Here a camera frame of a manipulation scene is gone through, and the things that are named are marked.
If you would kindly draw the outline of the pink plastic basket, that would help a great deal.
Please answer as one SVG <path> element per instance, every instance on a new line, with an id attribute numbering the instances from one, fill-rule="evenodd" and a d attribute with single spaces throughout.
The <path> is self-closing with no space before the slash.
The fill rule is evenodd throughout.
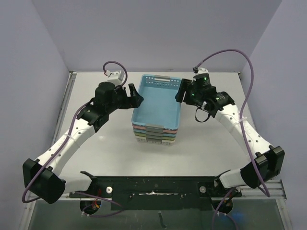
<path id="1" fill-rule="evenodd" d="M 143 130 L 147 132 L 155 132 L 155 133 L 168 133 L 168 134 L 176 134 L 177 129 L 175 130 L 170 130 L 170 129 L 163 129 L 163 128 L 158 128 L 158 127 L 146 127 L 146 126 L 138 126 L 135 124 L 132 124 L 132 127 L 137 130 Z"/>

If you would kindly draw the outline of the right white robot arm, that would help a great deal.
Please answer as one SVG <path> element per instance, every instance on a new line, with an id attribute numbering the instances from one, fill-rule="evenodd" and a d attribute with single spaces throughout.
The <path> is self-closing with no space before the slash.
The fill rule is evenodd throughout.
<path id="1" fill-rule="evenodd" d="M 175 99 L 196 106 L 220 122 L 250 159 L 246 166 L 226 171 L 218 177 L 213 184 L 217 195 L 224 196 L 232 187 L 242 185 L 255 189 L 279 175 L 284 150 L 260 136 L 243 117 L 232 97 L 211 85 L 209 73 L 199 73 L 192 80 L 182 79 Z"/>

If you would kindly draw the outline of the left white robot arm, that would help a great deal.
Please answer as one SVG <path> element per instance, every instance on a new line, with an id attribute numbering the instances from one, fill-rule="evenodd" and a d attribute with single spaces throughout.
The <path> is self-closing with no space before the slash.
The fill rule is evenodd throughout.
<path id="1" fill-rule="evenodd" d="M 65 193 L 81 191 L 92 197 L 97 193 L 98 185 L 91 176 L 83 173 L 83 177 L 60 178 L 65 164 L 81 145 L 93 136 L 109 120 L 111 113 L 118 109 L 139 108 L 144 98 L 137 92 L 134 84 L 128 84 L 130 94 L 124 86 L 115 86 L 105 81 L 98 85 L 94 97 L 82 105 L 74 114 L 69 129 L 45 153 L 35 160 L 27 159 L 22 166 L 25 191 L 36 195 L 49 204 L 55 203 Z"/>

